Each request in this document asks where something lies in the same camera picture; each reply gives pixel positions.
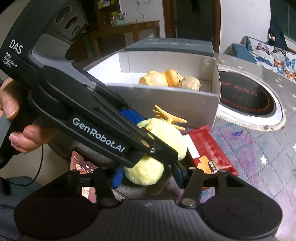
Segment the person's left hand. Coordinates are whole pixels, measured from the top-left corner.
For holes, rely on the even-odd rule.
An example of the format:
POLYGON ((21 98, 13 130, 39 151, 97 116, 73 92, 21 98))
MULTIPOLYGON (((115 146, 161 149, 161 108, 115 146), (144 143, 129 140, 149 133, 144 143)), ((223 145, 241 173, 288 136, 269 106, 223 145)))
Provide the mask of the person's left hand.
MULTIPOLYGON (((1 115, 5 115, 10 121, 18 115, 20 110, 19 90, 19 85, 11 78, 1 85, 1 115)), ((26 126, 22 132, 10 134, 9 140, 13 148, 26 154, 49 142, 58 132, 58 129, 46 125, 44 120, 40 119, 26 126)))

